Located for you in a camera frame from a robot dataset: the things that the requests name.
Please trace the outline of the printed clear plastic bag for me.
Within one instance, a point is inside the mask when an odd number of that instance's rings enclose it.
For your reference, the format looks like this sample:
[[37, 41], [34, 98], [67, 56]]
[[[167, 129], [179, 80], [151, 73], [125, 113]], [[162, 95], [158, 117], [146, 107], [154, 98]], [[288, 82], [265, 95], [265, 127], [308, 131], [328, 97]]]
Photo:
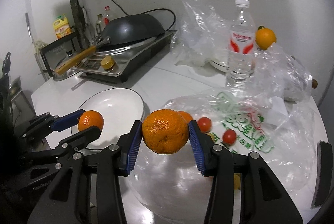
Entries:
[[[315, 162], [315, 115], [308, 103], [286, 103], [265, 93], [245, 96], [210, 89], [171, 99], [164, 108], [187, 112], [196, 120], [209, 118], [209, 134], [219, 145], [225, 131], [235, 131], [228, 150], [240, 155], [259, 153], [293, 201], [309, 184]], [[154, 214], [172, 223], [188, 223], [203, 219], [212, 178], [201, 175], [189, 144], [172, 155], [158, 155], [142, 144], [127, 184]]]

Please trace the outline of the clear water bottle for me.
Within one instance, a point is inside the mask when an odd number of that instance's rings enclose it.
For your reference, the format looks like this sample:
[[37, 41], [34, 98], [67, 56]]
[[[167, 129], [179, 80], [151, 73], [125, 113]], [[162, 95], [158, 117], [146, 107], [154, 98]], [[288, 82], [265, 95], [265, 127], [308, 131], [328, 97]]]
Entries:
[[235, 0], [236, 14], [229, 28], [229, 55], [226, 85], [241, 87], [249, 79], [255, 47], [255, 22], [249, 0]]

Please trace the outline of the yellow oil jug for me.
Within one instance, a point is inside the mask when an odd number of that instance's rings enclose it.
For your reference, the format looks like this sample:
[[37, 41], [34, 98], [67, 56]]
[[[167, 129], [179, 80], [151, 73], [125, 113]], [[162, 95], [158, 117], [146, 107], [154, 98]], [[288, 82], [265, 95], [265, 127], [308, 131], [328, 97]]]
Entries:
[[61, 39], [62, 37], [72, 33], [70, 23], [65, 15], [57, 17], [57, 19], [53, 22], [53, 29], [57, 39]]

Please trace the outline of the gold cooker knob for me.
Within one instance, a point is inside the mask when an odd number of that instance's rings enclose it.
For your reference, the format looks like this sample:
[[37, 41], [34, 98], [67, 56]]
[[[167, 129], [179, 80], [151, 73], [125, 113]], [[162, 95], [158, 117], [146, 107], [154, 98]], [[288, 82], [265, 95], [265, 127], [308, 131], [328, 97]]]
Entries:
[[109, 70], [115, 65], [115, 60], [111, 55], [107, 55], [101, 60], [100, 64], [104, 70]]

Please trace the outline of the black wok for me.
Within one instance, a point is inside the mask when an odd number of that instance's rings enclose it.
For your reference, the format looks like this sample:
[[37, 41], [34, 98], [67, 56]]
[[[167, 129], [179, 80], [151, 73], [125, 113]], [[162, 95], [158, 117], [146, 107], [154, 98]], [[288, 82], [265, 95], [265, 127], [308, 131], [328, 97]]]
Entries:
[[135, 14], [110, 21], [101, 33], [111, 45], [131, 43], [159, 36], [165, 32], [162, 24], [149, 14]]

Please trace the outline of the clear bag on right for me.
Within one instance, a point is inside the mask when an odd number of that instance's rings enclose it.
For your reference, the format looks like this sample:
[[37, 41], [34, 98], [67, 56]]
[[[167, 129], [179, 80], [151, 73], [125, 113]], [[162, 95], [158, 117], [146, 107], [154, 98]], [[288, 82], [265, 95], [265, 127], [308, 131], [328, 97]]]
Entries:
[[312, 90], [311, 73], [278, 44], [267, 50], [257, 49], [253, 60], [250, 85], [292, 104], [308, 101]]

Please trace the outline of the red label sauce bottle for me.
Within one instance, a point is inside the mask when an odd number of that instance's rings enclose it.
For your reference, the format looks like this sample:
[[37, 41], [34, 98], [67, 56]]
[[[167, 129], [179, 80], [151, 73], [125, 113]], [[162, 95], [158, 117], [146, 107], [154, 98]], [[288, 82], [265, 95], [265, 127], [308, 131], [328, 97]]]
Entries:
[[110, 21], [115, 19], [113, 12], [110, 10], [110, 6], [104, 7], [104, 13], [102, 16], [104, 25], [106, 26]]

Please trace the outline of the steel induction cooker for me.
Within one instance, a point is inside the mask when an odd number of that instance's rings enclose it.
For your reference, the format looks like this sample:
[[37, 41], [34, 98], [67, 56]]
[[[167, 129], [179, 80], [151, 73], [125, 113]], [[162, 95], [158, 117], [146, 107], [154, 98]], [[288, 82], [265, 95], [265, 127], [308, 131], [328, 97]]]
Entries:
[[[131, 74], [168, 45], [174, 34], [174, 30], [167, 31], [158, 37], [151, 37], [126, 47], [96, 52], [83, 59], [74, 69], [82, 73], [80, 75], [82, 78], [92, 81], [124, 83]], [[101, 66], [101, 61], [107, 56], [113, 58], [115, 65], [105, 70]]]

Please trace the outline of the crumpled clear plastic bag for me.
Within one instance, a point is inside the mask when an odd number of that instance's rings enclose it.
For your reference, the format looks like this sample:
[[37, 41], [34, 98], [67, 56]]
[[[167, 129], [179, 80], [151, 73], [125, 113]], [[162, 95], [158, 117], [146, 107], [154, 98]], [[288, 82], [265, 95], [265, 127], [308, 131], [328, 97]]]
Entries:
[[230, 21], [209, 0], [181, 0], [184, 6], [170, 48], [176, 65], [202, 67], [213, 57], [228, 58]]

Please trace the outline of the mandarin on plastic bag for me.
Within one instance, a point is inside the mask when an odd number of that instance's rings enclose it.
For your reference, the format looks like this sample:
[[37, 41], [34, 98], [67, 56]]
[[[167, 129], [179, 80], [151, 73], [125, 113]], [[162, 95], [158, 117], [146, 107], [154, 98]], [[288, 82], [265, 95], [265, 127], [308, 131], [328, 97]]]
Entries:
[[186, 121], [186, 123], [189, 123], [193, 120], [192, 115], [190, 115], [188, 112], [178, 111], [178, 113], [182, 116], [182, 118]]

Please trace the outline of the orange fruit behind bottle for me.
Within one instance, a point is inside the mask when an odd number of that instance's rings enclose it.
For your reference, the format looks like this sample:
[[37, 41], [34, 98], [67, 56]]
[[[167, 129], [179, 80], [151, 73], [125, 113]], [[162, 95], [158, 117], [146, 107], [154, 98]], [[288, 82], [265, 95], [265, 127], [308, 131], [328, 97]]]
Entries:
[[276, 34], [269, 28], [259, 26], [255, 34], [255, 41], [259, 49], [267, 50], [273, 43], [277, 42]]

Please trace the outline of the clear oil bottle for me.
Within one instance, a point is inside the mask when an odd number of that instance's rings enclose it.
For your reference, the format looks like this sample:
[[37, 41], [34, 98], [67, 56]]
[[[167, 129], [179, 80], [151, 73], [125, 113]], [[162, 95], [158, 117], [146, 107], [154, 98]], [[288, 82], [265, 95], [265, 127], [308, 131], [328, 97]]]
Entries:
[[100, 36], [105, 28], [105, 23], [102, 14], [97, 15], [97, 21], [95, 23], [95, 30], [97, 36]]

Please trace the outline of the large mandarin orange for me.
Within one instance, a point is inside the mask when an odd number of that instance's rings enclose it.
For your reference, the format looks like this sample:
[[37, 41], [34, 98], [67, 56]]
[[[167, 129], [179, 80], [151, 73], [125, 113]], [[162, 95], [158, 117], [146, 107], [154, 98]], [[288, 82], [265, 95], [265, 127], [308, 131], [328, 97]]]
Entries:
[[171, 109], [152, 112], [142, 124], [146, 146], [159, 155], [171, 155], [180, 151], [189, 139], [186, 120]]

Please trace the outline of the small mandarin orange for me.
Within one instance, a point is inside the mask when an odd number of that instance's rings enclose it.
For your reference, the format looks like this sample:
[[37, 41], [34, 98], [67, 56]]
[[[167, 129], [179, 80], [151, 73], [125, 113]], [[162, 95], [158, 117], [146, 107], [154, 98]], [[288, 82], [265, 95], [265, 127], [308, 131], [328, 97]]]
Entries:
[[96, 126], [103, 130], [104, 118], [97, 111], [85, 111], [79, 118], [78, 130], [83, 131], [91, 126]]

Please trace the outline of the red cherry tomato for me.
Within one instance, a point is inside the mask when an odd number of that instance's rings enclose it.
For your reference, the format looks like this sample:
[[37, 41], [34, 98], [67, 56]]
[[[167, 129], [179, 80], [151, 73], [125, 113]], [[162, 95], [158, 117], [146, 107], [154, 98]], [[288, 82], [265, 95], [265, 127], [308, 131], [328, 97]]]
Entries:
[[237, 139], [237, 134], [232, 129], [227, 129], [223, 134], [223, 143], [232, 146]]
[[207, 133], [211, 130], [212, 121], [208, 117], [201, 117], [197, 120], [197, 125], [199, 126], [202, 133]]

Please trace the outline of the black hook pole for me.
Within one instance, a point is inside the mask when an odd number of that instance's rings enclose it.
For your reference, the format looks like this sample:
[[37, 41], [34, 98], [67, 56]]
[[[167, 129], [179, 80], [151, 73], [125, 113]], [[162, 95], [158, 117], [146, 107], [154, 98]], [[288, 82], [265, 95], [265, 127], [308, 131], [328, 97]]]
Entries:
[[78, 33], [78, 41], [82, 49], [89, 47], [89, 41], [84, 33], [84, 25], [82, 24], [83, 13], [79, 8], [78, 0], [70, 0], [72, 16], [74, 19], [75, 31]]

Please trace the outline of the white round plate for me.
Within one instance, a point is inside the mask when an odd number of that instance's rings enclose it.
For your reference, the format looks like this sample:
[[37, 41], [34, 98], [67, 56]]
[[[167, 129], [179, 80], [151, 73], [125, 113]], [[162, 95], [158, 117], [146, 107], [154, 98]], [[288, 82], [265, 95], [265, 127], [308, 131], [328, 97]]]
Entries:
[[100, 137], [86, 146], [87, 150], [100, 151], [117, 142], [130, 132], [136, 120], [145, 114], [144, 101], [137, 92], [128, 88], [111, 88], [87, 99], [79, 109], [99, 112], [104, 119]]

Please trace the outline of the white dish under bag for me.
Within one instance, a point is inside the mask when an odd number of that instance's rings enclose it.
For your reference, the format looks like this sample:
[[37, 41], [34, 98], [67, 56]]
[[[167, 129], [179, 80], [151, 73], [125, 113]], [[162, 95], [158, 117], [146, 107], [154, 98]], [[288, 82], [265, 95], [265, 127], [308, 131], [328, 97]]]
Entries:
[[223, 73], [226, 73], [229, 70], [227, 57], [213, 57], [209, 63]]

